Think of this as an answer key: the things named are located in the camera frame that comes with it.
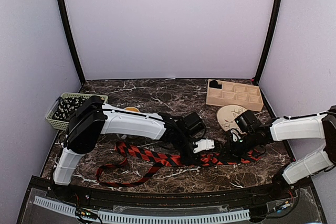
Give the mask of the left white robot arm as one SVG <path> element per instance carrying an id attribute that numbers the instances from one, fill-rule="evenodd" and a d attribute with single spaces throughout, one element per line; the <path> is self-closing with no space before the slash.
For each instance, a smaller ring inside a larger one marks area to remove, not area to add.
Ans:
<path id="1" fill-rule="evenodd" d="M 66 129 L 61 156 L 54 169 L 53 191 L 63 201 L 74 197 L 69 186 L 80 160 L 94 150 L 102 134 L 146 137 L 171 143 L 183 161 L 198 164 L 200 152 L 214 148 L 213 140 L 197 139 L 206 127 L 197 113 L 186 117 L 166 113 L 142 113 L 120 109 L 104 103 L 99 96 L 91 96 L 74 112 Z"/>

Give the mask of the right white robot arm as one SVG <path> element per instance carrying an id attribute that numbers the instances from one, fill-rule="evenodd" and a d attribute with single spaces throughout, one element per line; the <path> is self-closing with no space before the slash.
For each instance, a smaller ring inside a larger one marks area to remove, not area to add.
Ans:
<path id="1" fill-rule="evenodd" d="M 335 167 L 335 106 L 330 109 L 303 116 L 284 116 L 261 123 L 251 110 L 235 118 L 238 128 L 226 131 L 229 153 L 242 157 L 257 146 L 284 140 L 318 138 L 324 144 L 315 151 L 289 164 L 279 174 L 279 180 L 268 188 L 273 200 L 280 199 L 288 191 L 288 185 Z"/>

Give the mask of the red navy striped tie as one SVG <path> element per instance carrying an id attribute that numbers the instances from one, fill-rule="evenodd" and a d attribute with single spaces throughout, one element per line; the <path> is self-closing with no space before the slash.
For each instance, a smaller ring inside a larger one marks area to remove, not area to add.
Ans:
<path id="1" fill-rule="evenodd" d="M 181 155 L 178 154 L 165 154 L 151 151 L 146 148 L 130 145 L 125 142 L 118 141 L 115 145 L 115 150 L 124 160 L 118 164 L 106 164 L 100 166 L 96 171 L 96 181 L 101 186 L 106 187 L 136 187 L 144 184 L 150 178 L 152 178 L 162 167 L 184 167 L 189 166 L 187 162 L 182 161 Z M 140 158 L 147 162 L 152 162 L 153 166 L 148 172 L 138 181 L 130 183 L 118 183 L 118 182 L 104 182 L 100 179 L 103 172 L 107 169 L 123 168 L 128 164 L 128 155 Z M 261 159 L 263 152 L 257 149 L 248 151 L 241 157 L 228 157 L 221 153 L 206 153 L 201 155 L 199 167 L 213 167 L 216 165 L 237 165 L 237 164 L 249 164 Z"/>

